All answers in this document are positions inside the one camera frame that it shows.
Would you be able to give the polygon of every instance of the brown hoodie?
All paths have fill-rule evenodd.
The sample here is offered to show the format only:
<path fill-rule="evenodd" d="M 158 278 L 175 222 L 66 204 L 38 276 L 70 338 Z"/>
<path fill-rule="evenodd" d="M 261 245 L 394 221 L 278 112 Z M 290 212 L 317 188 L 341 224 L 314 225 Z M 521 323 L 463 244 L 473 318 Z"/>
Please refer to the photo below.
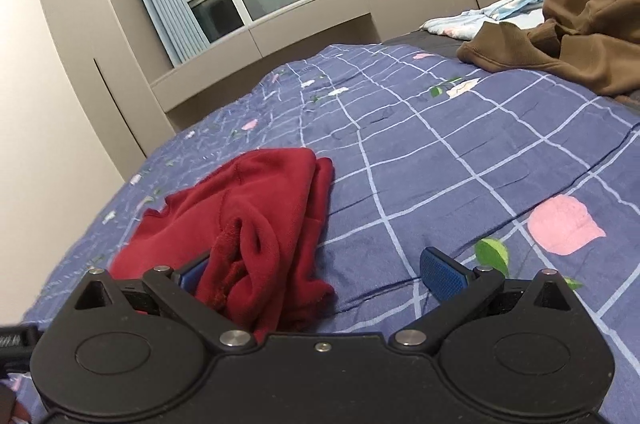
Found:
<path fill-rule="evenodd" d="M 640 0 L 545 0 L 545 22 L 485 23 L 457 56 L 490 72 L 544 70 L 601 96 L 640 88 Z"/>

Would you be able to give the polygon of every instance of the wall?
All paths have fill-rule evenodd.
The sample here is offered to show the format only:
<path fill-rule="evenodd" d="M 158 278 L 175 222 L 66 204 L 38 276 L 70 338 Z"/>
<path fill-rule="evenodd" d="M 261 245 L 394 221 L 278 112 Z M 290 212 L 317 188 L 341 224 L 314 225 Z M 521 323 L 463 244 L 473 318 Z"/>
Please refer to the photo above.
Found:
<path fill-rule="evenodd" d="M 0 0 L 0 324 L 16 322 L 122 178 L 60 63 L 40 0 Z"/>

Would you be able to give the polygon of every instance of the red cloth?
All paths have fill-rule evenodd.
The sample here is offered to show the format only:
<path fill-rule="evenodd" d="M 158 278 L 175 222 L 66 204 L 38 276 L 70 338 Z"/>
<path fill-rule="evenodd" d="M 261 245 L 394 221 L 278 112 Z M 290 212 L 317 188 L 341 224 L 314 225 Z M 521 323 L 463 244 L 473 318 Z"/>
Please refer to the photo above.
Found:
<path fill-rule="evenodd" d="M 111 275 L 179 268 L 210 249 L 197 299 L 258 340 L 301 330 L 334 292 L 314 278 L 333 176 L 331 160 L 308 149 L 245 153 L 148 210 Z"/>

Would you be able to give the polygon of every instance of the blue plaid bedsheet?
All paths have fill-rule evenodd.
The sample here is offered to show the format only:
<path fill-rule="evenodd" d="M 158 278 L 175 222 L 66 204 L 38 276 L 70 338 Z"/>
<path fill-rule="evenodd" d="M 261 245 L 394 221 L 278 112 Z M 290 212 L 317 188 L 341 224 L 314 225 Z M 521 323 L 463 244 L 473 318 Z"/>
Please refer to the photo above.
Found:
<path fill-rule="evenodd" d="M 337 298 L 318 331 L 389 335 L 435 306 L 417 280 L 424 247 L 473 266 L 475 242 L 490 236 L 508 249 L 510 276 L 549 267 L 583 285 L 577 294 L 616 358 L 604 415 L 640 422 L 638 122 L 544 73 L 488 74 L 409 46 L 330 46 L 156 151 L 56 267 L 26 320 L 46 327 L 87 268 L 108 266 L 165 195 L 248 150 L 306 146 L 335 165 L 317 263 Z M 548 209 L 535 208 L 552 197 L 582 206 L 575 230 L 588 237 L 576 244 L 545 226 Z M 41 415 L 28 377 L 14 385 Z"/>

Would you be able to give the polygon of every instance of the metal screw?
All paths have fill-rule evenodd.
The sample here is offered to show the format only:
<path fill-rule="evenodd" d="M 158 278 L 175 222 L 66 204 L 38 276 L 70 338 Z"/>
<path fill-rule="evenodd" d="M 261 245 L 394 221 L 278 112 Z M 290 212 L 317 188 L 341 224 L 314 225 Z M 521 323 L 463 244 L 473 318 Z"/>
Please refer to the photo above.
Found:
<path fill-rule="evenodd" d="M 249 341 L 251 341 L 251 334 L 244 330 L 228 330 L 220 336 L 220 343 L 232 348 L 245 346 Z"/>
<path fill-rule="evenodd" d="M 402 346 L 418 346 L 427 340 L 427 336 L 420 330 L 400 330 L 396 334 L 396 342 Z"/>
<path fill-rule="evenodd" d="M 316 352 L 328 352 L 332 347 L 329 343 L 316 343 L 314 348 L 316 349 Z"/>

